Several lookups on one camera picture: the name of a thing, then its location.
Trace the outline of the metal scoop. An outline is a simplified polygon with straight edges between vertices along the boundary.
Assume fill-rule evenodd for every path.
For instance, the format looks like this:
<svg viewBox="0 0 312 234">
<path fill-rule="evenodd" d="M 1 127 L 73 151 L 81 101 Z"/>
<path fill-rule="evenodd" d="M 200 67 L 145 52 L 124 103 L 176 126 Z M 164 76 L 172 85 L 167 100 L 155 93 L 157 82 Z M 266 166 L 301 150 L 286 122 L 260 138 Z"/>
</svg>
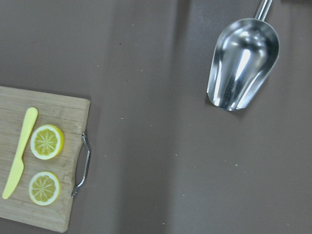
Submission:
<svg viewBox="0 0 312 234">
<path fill-rule="evenodd" d="M 246 108 L 279 57 L 279 37 L 266 21 L 272 1 L 260 1 L 252 18 L 228 25 L 215 45 L 207 96 L 226 111 Z"/>
</svg>

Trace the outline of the yellow plastic knife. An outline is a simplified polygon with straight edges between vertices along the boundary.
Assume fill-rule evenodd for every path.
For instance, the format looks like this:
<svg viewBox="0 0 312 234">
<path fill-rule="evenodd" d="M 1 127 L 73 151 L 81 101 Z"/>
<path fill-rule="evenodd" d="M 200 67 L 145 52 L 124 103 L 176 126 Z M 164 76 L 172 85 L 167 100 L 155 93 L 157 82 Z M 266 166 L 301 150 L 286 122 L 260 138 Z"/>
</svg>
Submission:
<svg viewBox="0 0 312 234">
<path fill-rule="evenodd" d="M 26 110 L 14 160 L 2 193 L 3 199 L 8 199 L 12 195 L 20 181 L 21 175 L 24 170 L 24 163 L 22 160 L 23 153 L 29 140 L 30 134 L 33 130 L 33 127 L 36 123 L 37 117 L 38 111 L 35 107 L 30 107 Z"/>
</svg>

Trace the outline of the lemon slice far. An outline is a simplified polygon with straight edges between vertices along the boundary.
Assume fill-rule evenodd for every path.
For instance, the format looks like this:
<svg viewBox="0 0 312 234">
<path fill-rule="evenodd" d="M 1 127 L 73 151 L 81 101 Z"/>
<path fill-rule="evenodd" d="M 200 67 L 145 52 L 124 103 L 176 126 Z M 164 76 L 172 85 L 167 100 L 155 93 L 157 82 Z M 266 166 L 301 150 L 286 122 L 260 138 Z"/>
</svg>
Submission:
<svg viewBox="0 0 312 234">
<path fill-rule="evenodd" d="M 54 173 L 42 171 L 31 178 L 28 191 L 35 204 L 48 206 L 59 196 L 60 181 Z"/>
</svg>

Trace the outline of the lemon slice near edge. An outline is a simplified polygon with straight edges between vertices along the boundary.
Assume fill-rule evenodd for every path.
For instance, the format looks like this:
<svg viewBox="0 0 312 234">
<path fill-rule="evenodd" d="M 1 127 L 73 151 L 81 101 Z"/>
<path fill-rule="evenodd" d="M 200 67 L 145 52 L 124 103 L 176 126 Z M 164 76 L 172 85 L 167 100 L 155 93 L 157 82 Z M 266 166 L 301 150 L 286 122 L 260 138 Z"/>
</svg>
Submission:
<svg viewBox="0 0 312 234">
<path fill-rule="evenodd" d="M 49 160 L 57 156 L 64 146 L 64 134 L 55 125 L 44 124 L 38 127 L 30 140 L 31 152 L 41 160 Z"/>
</svg>

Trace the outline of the wooden cutting board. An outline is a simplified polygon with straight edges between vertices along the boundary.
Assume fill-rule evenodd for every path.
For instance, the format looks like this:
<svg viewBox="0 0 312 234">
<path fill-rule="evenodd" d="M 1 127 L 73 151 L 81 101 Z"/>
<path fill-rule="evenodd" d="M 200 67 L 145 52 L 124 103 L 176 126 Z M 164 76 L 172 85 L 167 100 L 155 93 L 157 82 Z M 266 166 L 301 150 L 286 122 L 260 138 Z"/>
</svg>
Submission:
<svg viewBox="0 0 312 234">
<path fill-rule="evenodd" d="M 75 187 L 76 165 L 82 146 L 90 101 L 83 98 L 55 95 L 17 88 L 0 89 L 0 186 L 4 188 L 15 151 L 25 112 L 38 110 L 35 126 L 52 124 L 64 134 L 64 147 L 54 158 L 36 158 L 29 146 L 23 154 L 24 170 L 20 181 L 8 199 L 0 201 L 2 218 L 63 233 L 67 231 Z M 41 171 L 55 174 L 60 181 L 60 193 L 47 206 L 35 204 L 28 192 L 31 178 Z"/>
</svg>

